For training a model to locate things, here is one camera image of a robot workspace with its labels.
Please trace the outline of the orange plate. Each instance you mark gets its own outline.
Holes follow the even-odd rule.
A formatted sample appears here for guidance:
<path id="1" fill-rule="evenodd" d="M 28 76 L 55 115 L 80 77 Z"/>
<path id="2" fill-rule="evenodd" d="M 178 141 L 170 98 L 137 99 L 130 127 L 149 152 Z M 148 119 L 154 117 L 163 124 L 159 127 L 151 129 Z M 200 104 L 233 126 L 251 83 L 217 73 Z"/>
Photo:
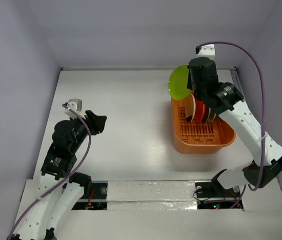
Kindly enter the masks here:
<path id="1" fill-rule="evenodd" d="M 195 115 L 194 115 L 194 121 L 196 123 L 201 123 L 206 112 L 206 105 L 200 101 L 200 100 L 195 100 L 196 108 L 195 108 Z"/>

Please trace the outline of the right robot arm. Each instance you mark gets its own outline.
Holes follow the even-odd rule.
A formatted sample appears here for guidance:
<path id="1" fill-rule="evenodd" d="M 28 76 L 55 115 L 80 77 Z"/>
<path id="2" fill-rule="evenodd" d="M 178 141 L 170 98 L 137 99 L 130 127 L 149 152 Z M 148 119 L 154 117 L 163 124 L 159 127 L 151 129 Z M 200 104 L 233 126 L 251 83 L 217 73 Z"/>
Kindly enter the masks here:
<path id="1" fill-rule="evenodd" d="M 224 169 L 214 176 L 212 193 L 222 196 L 230 188 L 244 185 L 263 188 L 282 171 L 282 146 L 263 130 L 242 93 L 232 83 L 219 81 L 213 60 L 194 58 L 188 70 L 188 86 L 195 97 L 235 131 L 253 157 L 251 163 Z"/>

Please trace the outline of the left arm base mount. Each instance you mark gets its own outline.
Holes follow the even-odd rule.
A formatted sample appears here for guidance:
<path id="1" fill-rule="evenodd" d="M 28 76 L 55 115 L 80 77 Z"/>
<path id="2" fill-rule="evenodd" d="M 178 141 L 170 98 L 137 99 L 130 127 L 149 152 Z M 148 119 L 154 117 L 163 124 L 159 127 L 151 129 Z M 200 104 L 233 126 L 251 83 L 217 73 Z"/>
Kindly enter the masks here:
<path id="1" fill-rule="evenodd" d="M 107 181 L 93 181 L 89 193 L 85 193 L 72 210 L 107 210 Z"/>

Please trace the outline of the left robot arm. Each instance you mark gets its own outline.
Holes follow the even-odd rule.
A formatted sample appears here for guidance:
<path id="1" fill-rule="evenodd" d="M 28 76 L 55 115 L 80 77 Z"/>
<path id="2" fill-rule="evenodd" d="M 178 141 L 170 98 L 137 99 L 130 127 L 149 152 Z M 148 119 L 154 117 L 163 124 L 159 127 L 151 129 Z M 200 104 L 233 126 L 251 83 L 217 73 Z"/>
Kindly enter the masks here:
<path id="1" fill-rule="evenodd" d="M 76 152 L 85 139 L 105 129 L 107 117 L 87 110 L 84 115 L 66 107 L 68 120 L 58 122 L 52 134 L 34 201 L 16 220 L 9 240 L 55 240 L 65 218 L 80 198 L 91 196 L 91 176 L 78 172 L 83 161 Z"/>

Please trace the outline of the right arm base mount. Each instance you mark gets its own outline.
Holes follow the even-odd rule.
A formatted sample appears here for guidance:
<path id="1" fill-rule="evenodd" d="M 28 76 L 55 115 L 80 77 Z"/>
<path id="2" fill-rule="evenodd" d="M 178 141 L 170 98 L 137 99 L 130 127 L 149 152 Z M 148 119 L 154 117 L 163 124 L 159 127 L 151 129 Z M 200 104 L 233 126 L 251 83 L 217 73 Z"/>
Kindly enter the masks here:
<path id="1" fill-rule="evenodd" d="M 243 209 L 242 200 L 236 202 L 240 197 L 241 190 L 238 186 L 224 189 L 211 181 L 195 182 L 193 198 L 198 210 Z"/>

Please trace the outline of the cream plate with ink drawing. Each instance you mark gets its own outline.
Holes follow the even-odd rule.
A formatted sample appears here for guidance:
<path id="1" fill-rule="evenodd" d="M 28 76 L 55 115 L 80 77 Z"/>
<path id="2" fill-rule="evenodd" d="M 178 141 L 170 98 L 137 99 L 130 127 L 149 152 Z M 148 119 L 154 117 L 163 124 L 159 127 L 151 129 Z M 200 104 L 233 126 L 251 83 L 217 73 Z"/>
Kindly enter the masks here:
<path id="1" fill-rule="evenodd" d="M 195 112 L 196 112 L 196 102 L 192 94 L 188 95 L 184 99 L 184 107 L 185 107 L 186 121 L 190 123 L 194 119 Z"/>

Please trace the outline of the green plate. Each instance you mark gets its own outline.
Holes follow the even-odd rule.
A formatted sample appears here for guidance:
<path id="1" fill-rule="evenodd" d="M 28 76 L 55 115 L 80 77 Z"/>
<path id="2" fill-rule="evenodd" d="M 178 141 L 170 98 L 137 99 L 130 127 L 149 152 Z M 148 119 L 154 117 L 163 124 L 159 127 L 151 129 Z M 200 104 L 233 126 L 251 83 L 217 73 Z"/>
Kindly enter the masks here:
<path id="1" fill-rule="evenodd" d="M 169 95 L 172 99 L 181 101 L 191 93 L 191 90 L 187 88 L 188 76 L 187 64 L 182 64 L 172 71 L 168 83 Z"/>

